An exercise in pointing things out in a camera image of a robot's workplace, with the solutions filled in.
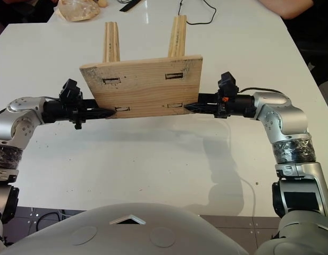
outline silver robot arm segment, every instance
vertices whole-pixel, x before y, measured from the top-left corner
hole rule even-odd
[[[328,188],[316,162],[305,113],[290,99],[273,92],[257,92],[254,120],[262,122],[273,147],[280,180],[273,184],[276,213],[311,210],[328,216]]]

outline cable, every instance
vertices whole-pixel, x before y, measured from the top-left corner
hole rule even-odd
[[[128,4],[132,0],[117,0],[121,4]]]
[[[72,216],[74,216],[74,215],[65,214],[65,210],[63,210],[63,209],[62,210],[57,210],[57,211],[60,215],[62,215],[62,217],[72,217]]]
[[[269,91],[269,92],[276,92],[276,93],[280,93],[283,94],[282,92],[275,90],[275,89],[264,89],[264,88],[256,88],[256,87],[251,87],[251,88],[246,88],[246,89],[242,89],[241,91],[239,91],[238,93],[242,93],[244,91],[247,90],[260,90],[260,91]]]
[[[206,2],[205,0],[203,0],[203,2],[206,3],[208,7],[212,8],[212,9],[214,10],[214,13],[213,13],[213,15],[212,15],[211,20],[210,20],[209,22],[197,22],[197,23],[190,23],[190,22],[186,21],[186,23],[187,23],[188,25],[207,25],[207,24],[210,24],[210,23],[213,21],[213,18],[214,18],[214,16],[216,15],[217,9],[216,9],[215,7],[213,7],[213,6],[211,6],[211,5],[210,5],[208,2]],[[180,3],[179,3],[178,15],[180,15],[180,9],[181,9],[181,6],[182,6],[182,5],[183,5],[183,0],[181,0]]]
[[[52,211],[52,212],[49,212],[49,213],[47,213],[47,214],[44,214],[44,215],[42,215],[42,216],[37,220],[37,222],[36,222],[36,232],[39,231],[39,229],[38,229],[38,225],[40,224],[41,220],[43,220],[45,217],[47,217],[47,216],[49,216],[49,215],[52,215],[52,214],[56,214],[56,215],[57,215],[57,218],[58,218],[58,221],[59,221],[59,222],[61,221],[61,220],[60,220],[60,216],[58,215],[57,212]]]

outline person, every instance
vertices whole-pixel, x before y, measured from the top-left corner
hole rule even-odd
[[[328,0],[259,1],[281,16],[299,49],[310,43],[324,46],[328,52]],[[328,53],[305,60],[315,66],[311,73],[318,86],[328,81]]]
[[[0,23],[42,23],[54,13],[58,0],[0,0]]]

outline wooden stool leg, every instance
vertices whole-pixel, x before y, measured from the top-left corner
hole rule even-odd
[[[116,22],[105,23],[105,41],[103,62],[120,61],[119,31]]]
[[[168,57],[182,57],[185,54],[186,15],[174,17]]]

